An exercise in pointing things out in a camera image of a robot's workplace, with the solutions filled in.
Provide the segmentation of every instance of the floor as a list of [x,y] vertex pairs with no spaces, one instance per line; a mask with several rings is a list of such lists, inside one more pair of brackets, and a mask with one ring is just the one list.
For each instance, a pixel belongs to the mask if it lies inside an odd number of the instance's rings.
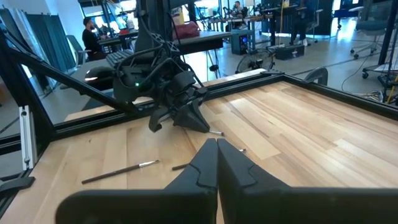
[[[363,80],[360,69],[360,67],[377,64],[379,54],[376,52],[368,57],[366,53],[363,53],[359,59],[353,60],[353,56],[349,53],[352,47],[371,41],[369,37],[354,31],[355,23],[355,19],[343,20],[343,28],[337,30],[336,20],[334,20],[332,38],[319,39],[317,44],[307,47],[304,57],[288,61],[276,60],[274,68],[287,74],[304,78],[314,68],[326,67],[330,74],[328,85],[332,88],[341,90],[344,80],[354,74],[344,83],[344,91],[368,93],[373,90],[380,90],[382,86],[377,80],[377,74],[371,73],[368,79]],[[287,43],[288,38],[281,37],[281,42]],[[217,50],[217,53],[221,76],[234,74],[242,56],[233,55],[228,45],[225,45],[223,49]],[[214,53],[211,52],[210,54],[213,61],[215,61]],[[210,60],[206,59],[204,52],[187,55],[186,60],[192,65],[202,80],[215,78],[213,73],[208,72],[207,68],[211,63]],[[84,73],[73,75],[73,77],[82,80],[84,79]],[[69,114],[81,111],[89,99],[88,96],[81,96],[75,90],[57,88],[49,96],[42,97],[42,103],[52,122],[57,124],[63,122]],[[4,103],[3,107],[0,107],[0,117],[0,130],[3,129],[0,131],[0,138],[19,133],[18,109],[15,102],[9,100]],[[4,158],[0,156],[0,177],[9,173],[5,171],[8,168],[2,169],[3,167],[9,167],[3,166],[5,164],[2,162],[3,160]]]
[[[398,187],[398,121],[286,82],[207,101],[201,112],[233,146],[247,149],[248,158],[290,186]],[[171,120],[152,133],[148,122],[51,143],[31,173],[38,181],[17,195],[0,224],[52,224],[59,203],[81,190],[162,189],[181,173],[172,167],[188,163],[207,138],[217,138]],[[140,171],[81,184],[157,159]],[[217,223],[223,223],[220,204]]]

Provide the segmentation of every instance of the concrete floor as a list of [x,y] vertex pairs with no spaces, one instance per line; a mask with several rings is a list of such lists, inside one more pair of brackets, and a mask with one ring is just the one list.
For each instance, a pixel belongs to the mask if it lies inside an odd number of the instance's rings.
[[[304,78],[308,72],[314,68],[326,67],[329,71],[328,86],[337,90],[341,90],[341,84],[343,81],[355,73],[345,82],[344,91],[352,93],[368,93],[373,90],[380,90],[382,86],[377,81],[377,74],[370,73],[369,78],[364,80],[361,77],[362,70],[359,69],[361,66],[367,67],[376,65],[379,59],[378,52],[372,56],[368,56],[369,52],[363,52],[357,60],[353,60],[353,56],[349,52],[352,47],[365,44],[372,40],[370,37],[355,32],[355,24],[355,19],[343,20],[343,28],[341,30],[336,30],[337,24],[336,20],[334,20],[332,25],[332,38],[319,39],[317,44],[312,44],[312,46],[306,48],[305,55],[303,57],[288,61],[276,60],[274,68],[289,75]],[[287,44],[289,42],[289,38],[282,37],[281,42]],[[236,66],[242,56],[233,55],[228,44],[226,44],[223,49],[217,50],[217,53],[222,76],[234,74]],[[211,56],[215,62],[213,52],[211,52]],[[211,63],[210,60],[207,59],[208,65],[206,66],[206,53],[200,52],[187,55],[186,60],[187,63],[193,67],[202,81],[212,80],[215,78],[213,73],[210,71],[207,72]],[[84,73],[76,73],[72,77],[78,80],[83,80]],[[75,90],[61,90],[57,88],[49,96],[43,98],[42,103],[52,122],[57,124],[63,122],[68,114],[81,111],[89,99],[90,98],[88,96],[81,96]],[[15,102],[11,100],[3,107],[0,107],[0,117],[1,130],[18,117],[18,109]],[[19,122],[15,122],[10,125],[7,130],[0,134],[0,138],[10,136],[15,133],[19,133]],[[18,157],[16,155],[17,153],[10,154],[7,157],[0,156],[0,177],[12,174],[12,172],[19,169],[20,165],[16,165],[17,168],[14,167],[9,169],[9,167],[12,167],[10,166],[9,161],[12,158],[18,158],[18,160],[20,158],[20,156]]]

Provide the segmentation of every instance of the office chair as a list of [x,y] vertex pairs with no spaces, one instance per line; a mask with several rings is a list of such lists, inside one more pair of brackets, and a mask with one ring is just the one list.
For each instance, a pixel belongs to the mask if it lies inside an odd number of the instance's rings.
[[358,11],[356,30],[373,37],[373,41],[370,44],[360,45],[351,49],[351,54],[355,53],[355,59],[359,57],[358,53],[360,52],[370,49],[371,54],[373,54],[378,47],[382,47],[378,40],[386,32],[391,4],[392,1],[374,4],[373,0],[365,0],[364,6],[349,10],[350,12]]
[[70,43],[72,44],[73,49],[75,50],[76,68],[78,68],[81,65],[83,65],[84,63],[86,63],[86,54],[91,51],[83,50],[74,35],[67,35],[67,38],[70,41]]
[[319,13],[321,13],[323,9],[318,9],[315,11],[315,21],[310,22],[307,24],[307,32],[312,30],[312,40],[314,43],[318,43],[318,40],[315,38],[315,28],[319,26]]

